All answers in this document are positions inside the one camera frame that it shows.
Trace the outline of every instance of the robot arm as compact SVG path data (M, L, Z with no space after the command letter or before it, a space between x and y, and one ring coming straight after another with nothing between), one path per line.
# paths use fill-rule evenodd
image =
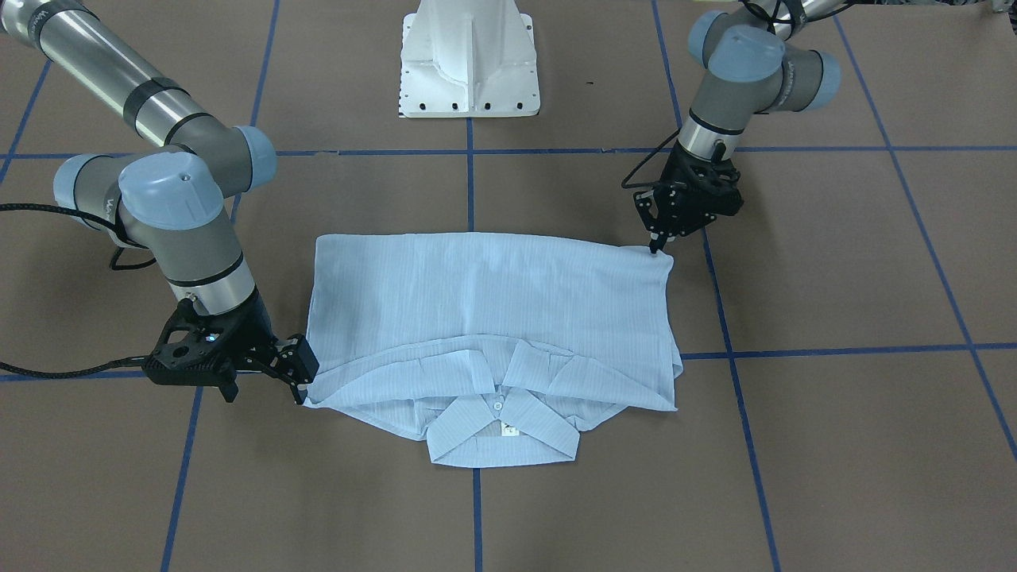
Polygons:
M223 208L224 198L275 176L268 138L254 127L223 125L74 0L0 0L0 24L159 148L74 157L54 180L61 207L113 223L118 231L110 235L121 246L151 249L178 300L145 375L162 385L215 386L232 402L237 371L258 370L302 403L299 386L313 381L317 360L303 336L281 342L273 335Z
M839 3L761 0L753 11L711 11L696 22L689 51L707 74L660 179L634 196L652 251L741 208L731 155L754 114L806 111L833 99L840 87L833 56L784 40ZM775 6L777 23L771 25Z

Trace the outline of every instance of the white plastic base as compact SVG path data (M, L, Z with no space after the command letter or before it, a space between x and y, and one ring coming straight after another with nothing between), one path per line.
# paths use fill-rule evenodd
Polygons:
M403 117L540 111L533 18L514 0L421 0L403 19Z

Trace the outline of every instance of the light blue joint cap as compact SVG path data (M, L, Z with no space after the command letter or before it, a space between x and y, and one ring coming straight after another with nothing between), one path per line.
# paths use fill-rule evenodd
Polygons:
M268 135L261 129L247 125L239 125L237 129L244 134L247 149L251 152L251 186L247 188L250 190L276 178L279 158L276 157L276 148L268 140Z
M120 172L124 207L139 222L163 230L202 227L223 211L223 191L208 166L190 153L160 153Z
M97 157L104 156L78 155L71 157L57 169L57 174L53 177L53 198L56 199L57 205L64 209L77 209L77 201L74 199L74 183L77 181L77 174L81 172L81 169L84 168L84 165L88 161ZM88 228L93 228L92 225L82 219L77 217L73 217L73 219Z
M784 42L765 30L732 25L721 37L708 67L725 81L761 81L780 69L784 51Z
M840 63L837 58L826 52L816 52L823 60L823 79L820 79L820 89L816 92L816 98L801 111L819 109L833 100L840 90Z
M692 32L689 33L689 53L703 67L706 67L706 60L703 59L703 50L706 48L706 37L710 34L713 22L720 16L726 15L727 12L721 10L710 10L700 16L700 19L696 20Z

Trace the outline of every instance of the fabric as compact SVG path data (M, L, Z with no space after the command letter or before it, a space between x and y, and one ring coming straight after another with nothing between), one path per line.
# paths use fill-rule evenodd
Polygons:
M625 407L675 410L671 264L543 236L321 236L305 405L426 440L438 464L575 460Z

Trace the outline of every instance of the folded shirt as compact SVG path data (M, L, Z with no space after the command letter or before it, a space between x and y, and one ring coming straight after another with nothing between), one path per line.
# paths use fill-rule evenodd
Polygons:
M671 264L544 236L319 237L305 405L426 440L438 464L575 460L627 406L675 410Z

